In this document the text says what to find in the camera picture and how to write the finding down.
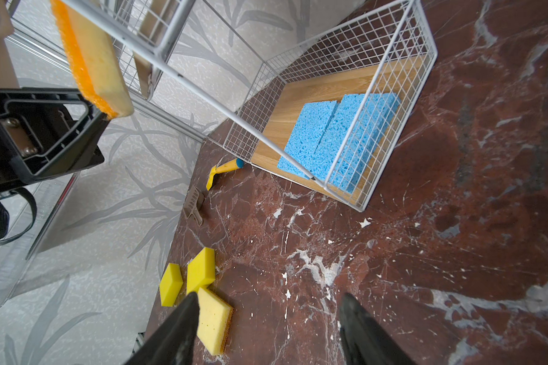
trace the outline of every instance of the red marble surface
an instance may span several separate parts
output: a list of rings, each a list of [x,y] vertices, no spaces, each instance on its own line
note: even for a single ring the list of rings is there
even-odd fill
[[[424,8],[438,61],[363,213],[247,165],[181,218],[168,261],[214,248],[235,308],[196,363],[343,363],[350,292],[418,364],[548,364],[548,0]],[[224,156],[206,142],[191,185]]]

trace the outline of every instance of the white wire basket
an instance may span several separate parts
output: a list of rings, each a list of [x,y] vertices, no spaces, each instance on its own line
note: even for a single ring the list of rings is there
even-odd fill
[[[137,7],[140,16],[128,22],[118,15],[121,12],[117,11],[117,5],[114,9],[105,6],[102,9],[89,0],[63,1],[124,44],[122,52],[126,55],[120,55],[120,60],[128,58],[127,50],[132,50],[129,60],[133,61],[133,54],[137,54],[138,59],[153,65],[157,75],[164,73],[174,78],[234,121],[223,144],[225,150],[358,211],[367,206],[437,57],[420,0],[395,0],[264,61],[245,103],[235,113],[167,63],[194,0],[182,0],[169,12],[172,14],[170,19],[162,10],[164,8],[159,12],[153,5],[176,0],[122,0],[132,1],[132,9],[142,2]],[[150,29],[142,33],[145,21],[139,23],[142,14],[145,18],[152,17],[152,33]],[[161,34],[155,37],[154,32],[158,29]],[[230,29],[241,39],[232,27]],[[319,92],[321,83],[325,87],[331,85],[328,89],[333,92]],[[273,127],[273,114],[284,114],[281,110],[286,105],[281,100],[289,99],[285,98],[285,93],[298,87],[307,87],[303,89],[307,92],[300,94],[301,98],[310,95],[304,97],[306,102],[339,100],[350,93],[363,94],[351,123],[344,135],[338,137],[342,142],[336,153],[333,150],[334,158],[331,161],[327,157],[329,168],[324,173],[309,171],[284,151],[297,115],[288,123],[291,128],[285,127],[286,135],[280,137],[281,132]],[[392,102],[383,105],[377,102],[378,98],[383,98],[381,95],[390,96]],[[288,160],[303,176],[279,170],[276,164],[280,157]],[[322,155],[317,153],[313,156],[314,159],[319,157]]]

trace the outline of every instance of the wire shelf rack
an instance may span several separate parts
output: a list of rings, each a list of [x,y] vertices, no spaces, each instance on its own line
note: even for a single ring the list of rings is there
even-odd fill
[[[118,57],[124,64],[125,77],[131,80],[127,81],[130,87],[135,88],[137,78],[142,84],[138,67],[133,64],[152,65],[234,122],[223,143],[225,150],[279,175],[274,169],[255,163],[256,148],[263,144],[288,160],[307,179],[302,183],[300,179],[281,176],[358,211],[367,206],[437,57],[420,0],[395,0],[263,61],[245,103],[235,113],[167,63],[194,0],[181,0],[168,13],[163,10],[169,7],[166,4],[176,0],[119,1],[119,5],[100,7],[89,0],[63,0],[124,45],[118,47],[121,49]],[[211,8],[206,0],[203,2]],[[340,146],[332,150],[334,159],[324,173],[309,171],[284,151],[284,145],[264,135],[286,86],[358,69],[373,70],[373,77],[367,81],[369,86],[357,113]],[[382,104],[377,102],[378,95],[392,95],[395,101]]]

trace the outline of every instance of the leaf print wallpaper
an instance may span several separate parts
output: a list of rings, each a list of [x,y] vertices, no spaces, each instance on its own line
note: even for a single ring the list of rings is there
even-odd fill
[[[255,55],[197,1],[169,64],[236,110],[261,58],[337,25],[361,3],[209,0]],[[15,18],[61,45],[48,0],[22,0]],[[62,69],[8,47],[26,84],[75,87]],[[225,119],[168,77],[152,101],[205,134]],[[136,112],[113,120],[99,147],[106,162],[81,172],[0,308],[0,365],[121,364],[146,328],[200,143]]]

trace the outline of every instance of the wooden board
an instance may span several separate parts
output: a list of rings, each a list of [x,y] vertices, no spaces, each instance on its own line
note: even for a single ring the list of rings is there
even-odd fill
[[[376,86],[378,87],[378,90],[397,93],[401,103],[395,118],[390,122],[391,124],[394,124],[395,120],[402,120],[402,113],[407,109],[407,102],[409,102],[409,96],[406,97],[406,91],[408,91],[410,87],[417,86],[412,85],[411,82],[414,82],[415,84],[419,83],[419,81],[416,80],[416,70],[423,66],[423,62],[424,57],[419,56],[409,58],[406,61],[391,62],[384,66],[384,71],[382,72],[383,76],[378,78]],[[378,66],[375,65],[287,84],[278,99],[278,103],[268,120],[268,124],[266,125],[263,134],[280,148],[284,149],[305,103],[329,100],[340,101],[345,94],[365,93],[377,69]],[[394,126],[388,128],[387,138],[392,139],[395,134],[395,129]],[[370,186],[367,186],[370,185],[369,177],[379,170],[379,167],[376,166],[377,164],[374,165],[373,162],[377,160],[377,157],[386,154],[387,146],[385,141],[380,141],[378,145],[385,147],[376,149],[373,156],[370,158],[368,168],[362,175],[364,178],[360,179],[355,191],[352,194],[348,194],[341,190],[336,190],[346,200],[356,203],[360,200],[361,196],[364,196],[362,193],[365,192],[366,189],[369,190]],[[303,179],[292,173],[280,170],[277,167],[279,159],[279,154],[266,146],[263,142],[259,142],[251,162],[279,176],[297,182],[300,185],[331,196],[314,181]]]

